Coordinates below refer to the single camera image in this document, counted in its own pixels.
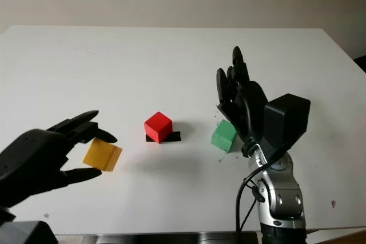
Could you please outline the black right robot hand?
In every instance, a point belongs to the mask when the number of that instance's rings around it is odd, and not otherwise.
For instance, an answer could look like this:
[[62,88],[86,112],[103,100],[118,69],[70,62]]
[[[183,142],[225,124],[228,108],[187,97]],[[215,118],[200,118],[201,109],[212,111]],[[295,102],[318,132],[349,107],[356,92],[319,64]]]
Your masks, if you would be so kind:
[[233,65],[227,71],[217,70],[216,84],[219,98],[217,108],[234,126],[243,141],[241,152],[249,157],[263,135],[264,107],[268,100],[261,86],[249,79],[242,52],[238,46],[232,53]]

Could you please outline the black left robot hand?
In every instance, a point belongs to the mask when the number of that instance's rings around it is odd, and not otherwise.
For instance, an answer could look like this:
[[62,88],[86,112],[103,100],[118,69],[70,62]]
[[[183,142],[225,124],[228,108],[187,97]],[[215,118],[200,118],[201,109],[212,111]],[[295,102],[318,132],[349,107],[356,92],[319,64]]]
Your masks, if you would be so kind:
[[101,175],[96,168],[63,171],[68,153],[94,138],[115,143],[116,137],[98,127],[97,110],[66,119],[47,130],[32,129],[1,152],[1,207],[11,208],[28,197]]

